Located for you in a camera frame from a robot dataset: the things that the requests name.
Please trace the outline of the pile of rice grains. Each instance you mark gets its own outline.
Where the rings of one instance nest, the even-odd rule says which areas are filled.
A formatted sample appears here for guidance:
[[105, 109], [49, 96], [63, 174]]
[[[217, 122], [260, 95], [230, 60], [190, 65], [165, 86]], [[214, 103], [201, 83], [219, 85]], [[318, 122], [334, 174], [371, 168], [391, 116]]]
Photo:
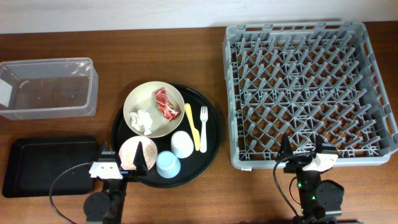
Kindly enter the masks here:
[[[144, 150], [144, 157], [147, 163], [147, 168], [151, 169], [155, 165], [155, 161], [157, 159], [157, 149], [152, 147], [151, 145], [142, 145]], [[136, 167], [133, 164], [134, 156], [136, 150], [128, 150], [123, 154], [123, 163], [122, 167], [124, 170], [135, 170]]]

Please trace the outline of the round black serving tray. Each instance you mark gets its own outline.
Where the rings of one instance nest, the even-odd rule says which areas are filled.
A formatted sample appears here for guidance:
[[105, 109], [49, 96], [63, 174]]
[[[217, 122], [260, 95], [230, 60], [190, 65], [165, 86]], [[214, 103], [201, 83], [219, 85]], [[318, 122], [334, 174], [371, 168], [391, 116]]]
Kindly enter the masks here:
[[[220, 125], [220, 119], [217, 111], [210, 101], [203, 96], [200, 92], [183, 85], [172, 84], [183, 96], [185, 102], [191, 105], [194, 125], [196, 128], [201, 129], [200, 121], [200, 109], [202, 106], [206, 106], [208, 109], [208, 121], [206, 122], [206, 140], [207, 150], [206, 152], [194, 152], [191, 156], [179, 159], [181, 163], [180, 172], [171, 179], [163, 178], [159, 175], [156, 166], [149, 169], [147, 175], [140, 175], [133, 177], [133, 171], [122, 171], [122, 175], [127, 177], [129, 182], [140, 182], [144, 185], [157, 188], [171, 188], [179, 185], [186, 184], [193, 179], [200, 176], [213, 162], [213, 159], [217, 155], [220, 142], [222, 128]], [[186, 116], [177, 128], [177, 131], [186, 131], [192, 138], [190, 125]], [[111, 130], [111, 146], [116, 152], [119, 152], [122, 144], [133, 136], [138, 136], [134, 133], [126, 124], [123, 117], [123, 106], [120, 108], [116, 117], [113, 121], [113, 127]], [[171, 137], [172, 134], [161, 138], [154, 138], [153, 141], [157, 146], [158, 153], [162, 151], [171, 151]]]

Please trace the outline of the red snack wrapper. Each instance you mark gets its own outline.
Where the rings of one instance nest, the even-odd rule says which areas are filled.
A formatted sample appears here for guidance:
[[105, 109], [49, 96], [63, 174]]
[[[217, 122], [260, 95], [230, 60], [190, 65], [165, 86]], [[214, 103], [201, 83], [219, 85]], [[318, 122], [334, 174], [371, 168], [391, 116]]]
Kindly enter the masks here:
[[176, 109], [167, 96], [167, 91], [164, 87], [158, 89], [154, 93], [156, 104], [164, 118], [169, 121], [175, 119], [181, 111]]

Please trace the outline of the large beige bowl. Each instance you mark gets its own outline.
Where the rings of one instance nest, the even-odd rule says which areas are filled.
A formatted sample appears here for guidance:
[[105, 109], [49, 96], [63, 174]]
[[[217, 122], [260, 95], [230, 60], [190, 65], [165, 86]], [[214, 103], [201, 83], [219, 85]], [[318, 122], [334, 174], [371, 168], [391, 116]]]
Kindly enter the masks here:
[[[155, 91], [165, 88], [169, 101], [173, 104], [174, 108], [181, 113], [172, 121], [166, 119], [157, 107], [155, 99]], [[123, 116], [127, 126], [136, 134], [144, 136], [133, 126], [131, 126], [130, 112], [137, 112], [139, 110], [146, 110], [151, 119], [153, 120], [151, 131], [152, 134], [147, 135], [148, 138], [160, 138], [175, 131], [183, 120], [185, 115], [185, 102], [182, 94], [171, 84], [165, 82], [146, 82], [143, 83], [127, 96], [123, 106]]]

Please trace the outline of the yellow plastic knife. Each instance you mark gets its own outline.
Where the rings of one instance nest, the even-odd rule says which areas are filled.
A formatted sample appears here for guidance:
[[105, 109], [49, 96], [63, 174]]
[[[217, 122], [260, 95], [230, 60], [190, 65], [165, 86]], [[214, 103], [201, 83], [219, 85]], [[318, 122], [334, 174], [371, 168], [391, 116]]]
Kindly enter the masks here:
[[188, 122], [190, 125], [195, 150], [199, 151], [200, 150], [200, 133], [194, 125], [193, 115], [192, 115], [192, 107], [189, 103], [185, 103], [185, 115], [187, 116], [187, 119], [188, 119]]

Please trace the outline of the light blue plastic cup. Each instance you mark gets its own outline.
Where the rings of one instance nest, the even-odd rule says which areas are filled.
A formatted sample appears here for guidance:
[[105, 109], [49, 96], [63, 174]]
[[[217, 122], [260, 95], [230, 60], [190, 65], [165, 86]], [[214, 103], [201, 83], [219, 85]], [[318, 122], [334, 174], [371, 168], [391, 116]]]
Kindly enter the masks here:
[[181, 163], [177, 156], [170, 151], [162, 151], [156, 160], [158, 174], [166, 179], [177, 176], [181, 169]]

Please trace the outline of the white plastic fork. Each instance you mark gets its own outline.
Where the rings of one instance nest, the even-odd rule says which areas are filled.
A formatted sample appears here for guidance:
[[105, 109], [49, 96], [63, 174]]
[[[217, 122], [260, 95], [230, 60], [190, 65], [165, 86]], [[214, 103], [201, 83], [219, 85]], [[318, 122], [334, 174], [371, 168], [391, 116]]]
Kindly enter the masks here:
[[208, 121], [208, 108], [206, 106], [201, 107], [200, 120], [201, 120], [200, 152], [205, 153], [207, 151], [206, 122]]

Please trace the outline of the clear plastic waste bin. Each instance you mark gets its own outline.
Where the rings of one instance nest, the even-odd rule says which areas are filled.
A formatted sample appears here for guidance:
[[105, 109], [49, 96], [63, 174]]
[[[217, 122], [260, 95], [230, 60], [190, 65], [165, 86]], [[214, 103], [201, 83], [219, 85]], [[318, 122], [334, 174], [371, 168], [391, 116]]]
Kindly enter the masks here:
[[10, 120], [94, 116], [99, 76], [92, 59], [1, 63], [1, 116]]

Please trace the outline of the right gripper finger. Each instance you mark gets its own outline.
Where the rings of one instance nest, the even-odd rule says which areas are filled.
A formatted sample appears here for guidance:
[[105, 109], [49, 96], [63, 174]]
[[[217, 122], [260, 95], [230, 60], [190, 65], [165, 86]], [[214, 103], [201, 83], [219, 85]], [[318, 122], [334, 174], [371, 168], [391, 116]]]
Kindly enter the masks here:
[[315, 150], [316, 153], [335, 153], [336, 147], [323, 140], [323, 138], [317, 134], [315, 136]]
[[275, 159], [276, 162], [280, 162], [282, 159], [293, 156], [293, 150], [289, 141], [289, 136], [287, 133], [284, 133], [282, 136], [282, 140], [280, 143], [280, 149], [277, 153], [277, 157]]

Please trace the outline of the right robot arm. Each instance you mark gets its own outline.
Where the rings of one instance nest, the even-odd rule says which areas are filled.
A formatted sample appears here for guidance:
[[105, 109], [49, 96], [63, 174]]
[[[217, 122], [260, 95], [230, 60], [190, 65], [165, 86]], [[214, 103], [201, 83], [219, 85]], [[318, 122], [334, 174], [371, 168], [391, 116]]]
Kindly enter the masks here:
[[295, 213], [292, 223], [337, 222], [337, 216], [342, 214], [344, 187], [335, 181], [321, 179], [321, 175], [333, 167], [337, 158], [337, 148], [325, 142], [319, 134], [315, 136], [315, 149], [300, 154], [293, 153], [289, 136], [283, 134], [276, 165], [273, 168], [273, 178], [279, 192], [282, 192], [276, 177], [279, 164], [285, 163], [284, 173], [295, 174], [294, 180], [297, 181], [301, 215], [282, 194]]

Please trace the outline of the white napkin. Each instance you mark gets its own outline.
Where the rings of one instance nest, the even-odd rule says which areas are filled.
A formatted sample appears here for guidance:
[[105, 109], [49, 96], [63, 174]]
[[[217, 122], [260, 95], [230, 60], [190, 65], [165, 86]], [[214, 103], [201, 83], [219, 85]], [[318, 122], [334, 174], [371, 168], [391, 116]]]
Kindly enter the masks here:
[[146, 110], [138, 110], [136, 112], [130, 112], [130, 125], [142, 133], [143, 135], [147, 136], [152, 133], [152, 123], [153, 120], [150, 116], [150, 113]]

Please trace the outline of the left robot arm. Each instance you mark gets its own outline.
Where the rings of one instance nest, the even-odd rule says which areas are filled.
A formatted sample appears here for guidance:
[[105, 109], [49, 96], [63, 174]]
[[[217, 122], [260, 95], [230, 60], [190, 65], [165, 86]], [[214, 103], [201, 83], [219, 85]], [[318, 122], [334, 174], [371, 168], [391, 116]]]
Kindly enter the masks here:
[[149, 171], [141, 141], [134, 155], [135, 170], [121, 170], [120, 157], [115, 152], [108, 151], [107, 146], [103, 146], [102, 152], [89, 169], [91, 178], [101, 180], [103, 188], [100, 192], [92, 193], [84, 202], [87, 223], [121, 223], [127, 184], [137, 182]]

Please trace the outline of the grey plastic dishwasher rack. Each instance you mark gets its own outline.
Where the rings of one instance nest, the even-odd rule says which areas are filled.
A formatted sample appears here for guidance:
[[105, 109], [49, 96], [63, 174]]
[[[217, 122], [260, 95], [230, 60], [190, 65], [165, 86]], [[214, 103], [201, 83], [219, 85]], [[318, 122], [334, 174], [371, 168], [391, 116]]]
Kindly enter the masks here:
[[223, 41], [231, 164], [271, 169], [282, 136], [296, 154], [317, 136], [338, 166], [397, 152], [397, 124], [366, 26], [296, 22], [228, 26]]

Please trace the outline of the small pink bowl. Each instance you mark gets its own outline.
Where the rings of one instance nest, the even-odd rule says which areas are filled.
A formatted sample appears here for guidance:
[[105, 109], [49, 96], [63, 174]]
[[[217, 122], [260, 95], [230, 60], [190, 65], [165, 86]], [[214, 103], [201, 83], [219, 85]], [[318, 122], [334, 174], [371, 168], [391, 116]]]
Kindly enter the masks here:
[[139, 142], [142, 143], [142, 149], [147, 168], [150, 170], [155, 165], [157, 159], [157, 146], [155, 143], [144, 136], [134, 136], [124, 142], [119, 150], [121, 167], [124, 170], [136, 170], [133, 164]]

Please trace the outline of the white plastic cup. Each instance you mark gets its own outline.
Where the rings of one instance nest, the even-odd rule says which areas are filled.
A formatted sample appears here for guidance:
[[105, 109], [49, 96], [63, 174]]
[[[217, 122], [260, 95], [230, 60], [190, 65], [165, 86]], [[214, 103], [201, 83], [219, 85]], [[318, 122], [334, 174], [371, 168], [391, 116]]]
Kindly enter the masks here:
[[179, 159], [189, 157], [194, 150], [190, 135], [185, 131], [176, 131], [171, 137], [171, 150]]

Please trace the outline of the black rectangular tray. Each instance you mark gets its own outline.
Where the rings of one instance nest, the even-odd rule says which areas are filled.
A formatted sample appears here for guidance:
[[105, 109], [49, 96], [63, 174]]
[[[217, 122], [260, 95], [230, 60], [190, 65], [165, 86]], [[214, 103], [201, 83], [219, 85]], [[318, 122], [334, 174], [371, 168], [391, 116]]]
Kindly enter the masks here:
[[93, 136], [18, 139], [11, 145], [2, 194], [6, 198], [47, 196], [62, 172], [97, 155]]

